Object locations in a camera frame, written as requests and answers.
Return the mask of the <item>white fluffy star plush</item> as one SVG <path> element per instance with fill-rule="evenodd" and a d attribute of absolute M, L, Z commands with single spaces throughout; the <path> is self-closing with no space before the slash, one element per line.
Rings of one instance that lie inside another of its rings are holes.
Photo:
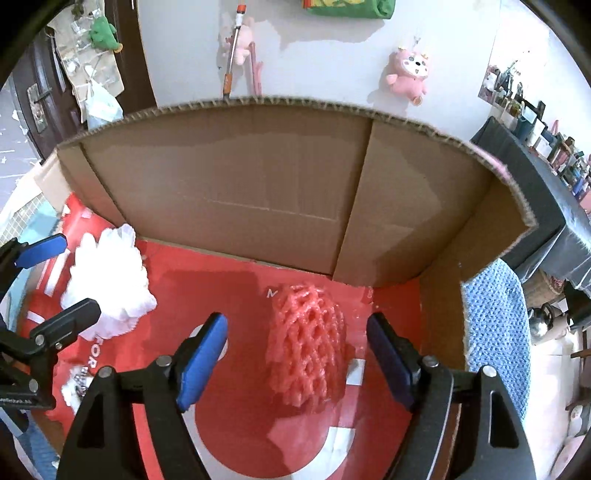
<path fill-rule="evenodd" d="M 77 413 L 93 378 L 87 366 L 74 366 L 70 369 L 67 381 L 61 386 L 64 403 L 74 414 Z"/>

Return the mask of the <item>white mesh bath pouf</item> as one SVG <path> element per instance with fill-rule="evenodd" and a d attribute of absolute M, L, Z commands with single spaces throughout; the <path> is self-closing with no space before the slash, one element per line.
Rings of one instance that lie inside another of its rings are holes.
<path fill-rule="evenodd" d="M 66 309 L 86 298 L 98 303 L 99 319 L 81 333 L 87 341 L 129 333 L 157 306 L 135 240 L 134 229 L 124 224 L 103 230 L 99 237 L 84 233 L 75 250 L 60 305 Z"/>

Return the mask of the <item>orange-red mesh bath pouf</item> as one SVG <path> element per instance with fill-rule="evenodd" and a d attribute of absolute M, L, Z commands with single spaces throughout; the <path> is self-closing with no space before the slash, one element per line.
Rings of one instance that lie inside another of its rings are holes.
<path fill-rule="evenodd" d="M 346 319 L 324 288 L 284 285 L 273 297 L 266 366 L 273 394 L 310 413 L 344 395 Z"/>

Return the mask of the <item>light blue patterned bedding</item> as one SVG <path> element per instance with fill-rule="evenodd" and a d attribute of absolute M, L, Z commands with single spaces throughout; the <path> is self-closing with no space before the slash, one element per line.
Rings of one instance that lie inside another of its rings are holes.
<path fill-rule="evenodd" d="M 35 243 L 56 231 L 59 214 L 39 194 L 22 205 L 9 202 L 1 211 L 1 245 L 16 238 L 21 243 Z"/>

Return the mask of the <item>blue knitted blanket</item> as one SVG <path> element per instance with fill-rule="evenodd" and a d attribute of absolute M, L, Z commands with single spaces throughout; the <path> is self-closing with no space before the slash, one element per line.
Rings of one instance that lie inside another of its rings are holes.
<path fill-rule="evenodd" d="M 531 334 L 519 277 L 501 259 L 462 284 L 468 370 L 485 365 L 500 374 L 520 419 L 531 388 Z"/>

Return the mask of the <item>dark brown door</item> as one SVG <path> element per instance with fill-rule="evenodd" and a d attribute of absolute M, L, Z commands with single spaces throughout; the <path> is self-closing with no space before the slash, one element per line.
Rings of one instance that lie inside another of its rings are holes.
<path fill-rule="evenodd" d="M 38 157 L 87 129 L 92 86 L 124 115 L 152 108 L 137 1 L 51 1 L 9 77 L 17 118 Z"/>

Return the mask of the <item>white plastic bag on door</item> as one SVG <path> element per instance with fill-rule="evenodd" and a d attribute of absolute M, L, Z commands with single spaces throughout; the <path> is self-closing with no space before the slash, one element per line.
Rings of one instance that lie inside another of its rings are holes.
<path fill-rule="evenodd" d="M 89 130 L 123 118 L 123 110 L 116 98 L 94 80 L 90 82 L 89 94 L 85 100 L 85 109 L 86 123 Z"/>

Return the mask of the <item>beige hanging door organizer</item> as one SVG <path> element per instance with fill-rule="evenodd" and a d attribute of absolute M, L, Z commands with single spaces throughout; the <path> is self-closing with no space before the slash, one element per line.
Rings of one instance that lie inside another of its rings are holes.
<path fill-rule="evenodd" d="M 104 87 L 116 100 L 124 92 L 123 80 L 116 63 L 118 53 L 96 49 L 90 42 L 92 23 L 101 16 L 107 18 L 103 1 L 76 1 L 49 22 L 57 54 L 80 110 L 80 120 L 86 127 L 85 100 L 92 80 Z"/>

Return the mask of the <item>table with dark cloth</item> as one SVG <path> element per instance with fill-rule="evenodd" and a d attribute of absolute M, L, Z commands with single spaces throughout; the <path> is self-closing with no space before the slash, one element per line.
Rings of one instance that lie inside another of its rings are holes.
<path fill-rule="evenodd" d="M 503 260 L 523 282 L 540 269 L 589 293 L 590 221 L 572 193 L 495 118 L 487 119 L 472 143 L 507 166 L 538 223 Z"/>

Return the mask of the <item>cardboard box red lining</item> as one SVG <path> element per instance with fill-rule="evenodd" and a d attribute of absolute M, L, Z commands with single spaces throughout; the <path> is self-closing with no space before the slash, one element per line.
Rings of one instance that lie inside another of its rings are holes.
<path fill-rule="evenodd" d="M 412 413 L 367 338 L 381 312 L 423 356 L 468 371 L 462 284 L 537 224 L 506 167 L 421 123 L 342 104 L 235 99 L 147 110 L 59 145 L 35 167 L 67 250 L 31 293 L 26 325 L 62 307 L 84 233 L 130 225 L 157 300 L 134 330 L 78 341 L 87 364 L 143 369 L 208 316 L 228 340 L 182 418 L 207 479 L 387 479 Z M 269 385 L 273 297 L 324 288 L 344 312 L 344 395 L 310 413 Z"/>

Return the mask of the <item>green plush toy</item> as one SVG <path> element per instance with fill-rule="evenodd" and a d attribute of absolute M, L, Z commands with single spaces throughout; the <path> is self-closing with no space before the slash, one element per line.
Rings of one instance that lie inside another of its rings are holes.
<path fill-rule="evenodd" d="M 94 19 L 89 38 L 92 46 L 99 50 L 119 53 L 123 44 L 116 38 L 116 29 L 105 16 Z"/>

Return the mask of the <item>cosmetics bottles on table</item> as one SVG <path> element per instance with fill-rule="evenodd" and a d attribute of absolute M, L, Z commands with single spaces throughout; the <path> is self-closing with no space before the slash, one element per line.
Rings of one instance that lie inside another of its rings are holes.
<path fill-rule="evenodd" d="M 498 104 L 493 110 L 500 116 L 489 117 L 472 143 L 506 167 L 541 222 L 558 215 L 562 208 L 568 214 L 582 213 L 574 189 L 564 183 L 564 177 L 570 174 L 567 161 L 575 142 L 553 130 L 551 122 L 558 118 L 539 118 L 529 105 L 518 117 Z"/>

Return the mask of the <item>green tote bag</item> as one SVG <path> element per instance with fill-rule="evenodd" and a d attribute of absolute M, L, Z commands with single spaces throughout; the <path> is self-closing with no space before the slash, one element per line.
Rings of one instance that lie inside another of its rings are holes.
<path fill-rule="evenodd" d="M 304 0 L 303 8 L 315 15 L 356 19 L 390 19 L 394 0 Z"/>

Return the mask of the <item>orange white stick on wall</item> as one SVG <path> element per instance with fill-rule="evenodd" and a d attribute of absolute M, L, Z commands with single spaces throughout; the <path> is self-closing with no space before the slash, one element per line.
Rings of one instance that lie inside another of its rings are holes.
<path fill-rule="evenodd" d="M 222 83 L 222 98 L 228 99 L 232 87 L 232 67 L 233 61 L 235 61 L 235 50 L 238 46 L 238 36 L 242 29 L 243 19 L 245 18 L 246 5 L 238 4 L 235 11 L 235 25 L 233 26 L 232 34 L 230 37 L 230 49 L 228 51 L 228 62 L 226 62 L 226 69 L 224 73 Z"/>

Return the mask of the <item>pink plush toy on wall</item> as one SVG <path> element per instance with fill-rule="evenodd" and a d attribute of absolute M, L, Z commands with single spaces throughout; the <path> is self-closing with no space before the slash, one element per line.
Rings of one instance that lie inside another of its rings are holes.
<path fill-rule="evenodd" d="M 429 58 L 415 50 L 399 48 L 392 60 L 392 72 L 386 83 L 394 95 L 405 97 L 414 106 L 420 106 L 427 94 Z"/>

